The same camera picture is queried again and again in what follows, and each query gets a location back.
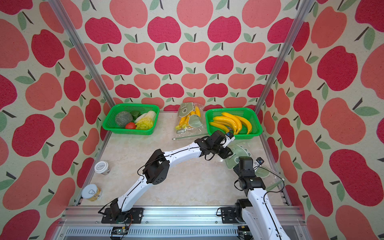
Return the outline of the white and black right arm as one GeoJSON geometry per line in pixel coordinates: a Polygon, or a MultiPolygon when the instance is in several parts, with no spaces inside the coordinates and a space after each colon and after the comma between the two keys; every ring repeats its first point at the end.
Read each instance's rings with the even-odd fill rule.
{"type": "Polygon", "coordinates": [[[248,226],[255,240],[289,240],[270,203],[266,186],[255,171],[251,157],[239,157],[234,167],[238,175],[234,186],[247,198],[236,203],[237,220],[248,226]]]}

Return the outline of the zip-top bag with dinosaur print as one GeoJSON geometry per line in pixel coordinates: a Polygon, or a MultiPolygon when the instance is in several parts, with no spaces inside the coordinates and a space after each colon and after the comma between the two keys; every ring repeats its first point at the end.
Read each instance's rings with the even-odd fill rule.
{"type": "Polygon", "coordinates": [[[280,190],[279,187],[283,186],[283,181],[275,175],[277,174],[276,172],[271,170],[268,161],[263,162],[261,167],[258,167],[258,165],[260,165],[259,161],[257,161],[259,156],[256,155],[254,150],[251,150],[251,145],[249,143],[245,141],[234,141],[230,143],[228,147],[232,150],[233,155],[222,161],[225,162],[229,170],[233,170],[235,166],[238,165],[240,157],[250,157],[254,161],[253,168],[255,169],[255,175],[263,180],[266,186],[266,191],[280,190]]]}

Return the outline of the bananas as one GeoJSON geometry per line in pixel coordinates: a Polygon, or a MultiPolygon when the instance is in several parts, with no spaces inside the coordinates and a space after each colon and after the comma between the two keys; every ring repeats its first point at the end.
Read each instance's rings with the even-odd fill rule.
{"type": "Polygon", "coordinates": [[[176,130],[186,128],[198,128],[202,125],[201,123],[201,112],[198,107],[195,107],[194,111],[191,111],[185,117],[182,117],[179,124],[175,127],[176,130]]]}

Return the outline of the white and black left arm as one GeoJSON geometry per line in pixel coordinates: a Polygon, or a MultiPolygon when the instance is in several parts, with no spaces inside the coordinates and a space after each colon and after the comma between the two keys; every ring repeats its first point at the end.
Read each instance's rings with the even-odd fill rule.
{"type": "Polygon", "coordinates": [[[121,197],[115,198],[103,206],[98,213],[102,215],[103,224],[124,224],[132,221],[133,206],[136,201],[152,186],[162,183],[172,166],[179,163],[206,157],[209,154],[218,155],[225,159],[233,155],[228,147],[229,143],[235,140],[231,132],[224,134],[215,131],[210,136],[196,139],[193,143],[176,150],[162,151],[157,149],[149,160],[141,167],[143,172],[139,174],[136,183],[121,197]]]}

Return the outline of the yellow banana bunch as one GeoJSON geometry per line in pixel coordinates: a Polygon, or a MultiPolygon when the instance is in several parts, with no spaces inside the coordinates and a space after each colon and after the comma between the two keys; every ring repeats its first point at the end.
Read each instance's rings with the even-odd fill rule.
{"type": "Polygon", "coordinates": [[[253,126],[249,120],[227,112],[221,113],[220,116],[213,117],[209,125],[226,134],[232,132],[234,135],[250,135],[253,130],[253,126]]]}

